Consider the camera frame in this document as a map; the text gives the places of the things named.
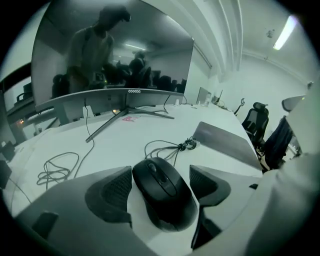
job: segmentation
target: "monitor stand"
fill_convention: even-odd
[[[164,115],[164,114],[158,114],[142,109],[137,109],[134,107],[126,107],[124,110],[121,110],[118,114],[113,116],[111,119],[106,121],[103,125],[101,125],[94,133],[92,133],[86,140],[85,142],[88,143],[90,142],[94,137],[96,137],[99,133],[101,133],[105,128],[107,128],[109,125],[111,125],[114,121],[117,119],[129,114],[129,113],[139,113],[139,114],[147,114],[151,116],[156,116],[156,117],[161,117],[161,118],[168,118],[168,119],[175,119],[172,116]]]

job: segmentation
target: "white desk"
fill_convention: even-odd
[[[94,139],[95,147],[82,163],[77,176],[81,177],[116,167],[133,167],[144,159],[144,147],[148,142],[165,140],[177,144],[183,143],[194,134],[201,121],[245,138],[251,145],[245,130],[232,112],[214,105],[209,107],[167,106],[166,109],[170,116],[175,117],[174,120],[143,114],[129,114],[128,116],[137,119],[132,122],[125,121],[122,117],[114,122]],[[113,114],[110,113],[88,120],[90,133],[112,116]],[[9,163],[13,171],[11,178],[17,181],[30,200],[34,201],[46,190],[45,185],[36,185],[38,174],[43,171],[44,162],[64,152],[76,152],[80,155],[81,160],[92,147],[92,142],[85,142],[87,137],[85,120],[46,130],[17,147],[17,153]],[[166,146],[166,144],[154,143],[147,148],[147,152],[159,146]],[[75,160],[75,156],[69,155],[58,159],[55,163],[63,163],[63,166],[71,168]],[[180,152],[177,157],[175,168],[188,185],[190,183],[189,165],[262,177],[261,171],[203,145],[197,146],[194,150]],[[7,202],[11,201],[12,191],[13,184],[9,182],[4,193]],[[27,205],[27,199],[16,188],[12,205],[13,216],[16,216]],[[132,217],[133,231],[156,253],[167,256],[185,255],[191,252],[190,244],[197,221],[182,232],[162,232],[149,220],[143,198],[133,179],[127,209]]]

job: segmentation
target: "ceiling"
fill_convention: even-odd
[[[110,3],[125,5],[131,14],[130,22],[120,22],[110,31],[116,47],[130,44],[148,52],[192,47],[192,38],[180,25],[140,0],[56,0],[51,3],[45,17],[70,40],[78,30],[93,25],[99,12]]]
[[[273,49],[289,13],[274,0],[240,0],[243,21],[243,54],[267,59],[301,81],[318,77],[318,57],[298,24],[280,50]]]

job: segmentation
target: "black monitor screen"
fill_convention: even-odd
[[[193,45],[178,23],[141,0],[54,0],[32,52],[35,103],[98,89],[184,93]]]

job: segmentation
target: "computer mouse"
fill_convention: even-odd
[[[145,159],[133,167],[132,176],[156,227],[168,232],[182,231],[194,222],[198,210],[191,190],[166,160]]]

